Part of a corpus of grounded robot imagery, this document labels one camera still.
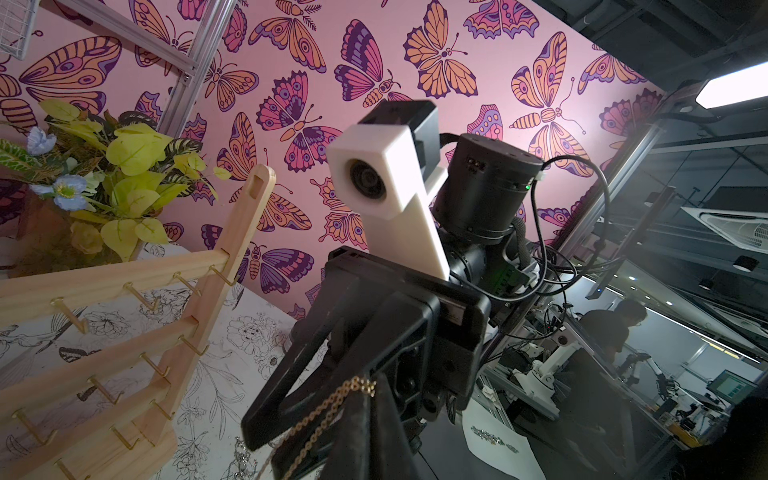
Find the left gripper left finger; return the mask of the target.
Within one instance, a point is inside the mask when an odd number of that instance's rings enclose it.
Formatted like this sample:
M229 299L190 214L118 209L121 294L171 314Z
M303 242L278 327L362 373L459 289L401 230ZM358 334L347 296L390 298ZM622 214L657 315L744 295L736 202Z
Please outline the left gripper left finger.
M332 449L321 480L364 480L371 467L371 403L365 392L352 393L344 402Z

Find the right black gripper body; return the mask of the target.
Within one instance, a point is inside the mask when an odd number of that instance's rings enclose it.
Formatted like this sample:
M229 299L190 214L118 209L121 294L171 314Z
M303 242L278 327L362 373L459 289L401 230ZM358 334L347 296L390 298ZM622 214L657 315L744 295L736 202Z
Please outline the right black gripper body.
M413 460L428 420L467 407L489 299L478 291L348 247L334 251L308 316L242 422L246 447L272 445L261 472L319 478L344 402L386 376Z

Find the wooden jewelry display stand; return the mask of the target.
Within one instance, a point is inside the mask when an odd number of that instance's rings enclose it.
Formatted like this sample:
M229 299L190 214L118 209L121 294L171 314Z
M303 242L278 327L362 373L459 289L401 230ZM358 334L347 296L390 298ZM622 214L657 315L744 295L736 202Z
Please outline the wooden jewelry display stand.
M213 248L5 280L1 323L56 319L48 346L6 364L5 479L147 479L174 455L173 420L276 184L254 167Z

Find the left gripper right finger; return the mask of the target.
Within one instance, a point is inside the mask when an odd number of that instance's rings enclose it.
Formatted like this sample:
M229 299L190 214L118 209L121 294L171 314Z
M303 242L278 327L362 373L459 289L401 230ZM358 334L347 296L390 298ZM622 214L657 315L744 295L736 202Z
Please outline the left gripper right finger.
M420 479L394 395L383 374L375 377L371 406L370 463L371 479Z

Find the potted green plant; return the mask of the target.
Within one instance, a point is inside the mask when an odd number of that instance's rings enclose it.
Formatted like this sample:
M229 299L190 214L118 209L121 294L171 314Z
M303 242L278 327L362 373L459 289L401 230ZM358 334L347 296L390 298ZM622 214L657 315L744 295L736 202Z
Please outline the potted green plant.
M40 104L45 125L1 142L1 221L16 221L1 267L32 276L135 260L181 230L159 217L175 200L217 200L204 172L204 128L162 134L141 111L114 117L64 101Z

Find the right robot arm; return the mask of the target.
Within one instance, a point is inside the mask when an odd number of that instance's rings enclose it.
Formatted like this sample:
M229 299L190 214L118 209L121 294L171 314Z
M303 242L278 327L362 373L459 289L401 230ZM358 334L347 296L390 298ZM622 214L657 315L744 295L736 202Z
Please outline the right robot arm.
M249 407L245 445L275 443L277 479L414 479L427 422L465 410L494 300L524 286L490 285L490 258L518 243L530 253L518 210L539 158L474 134L457 139L434 205L449 258L447 279L349 247L333 251L293 343Z

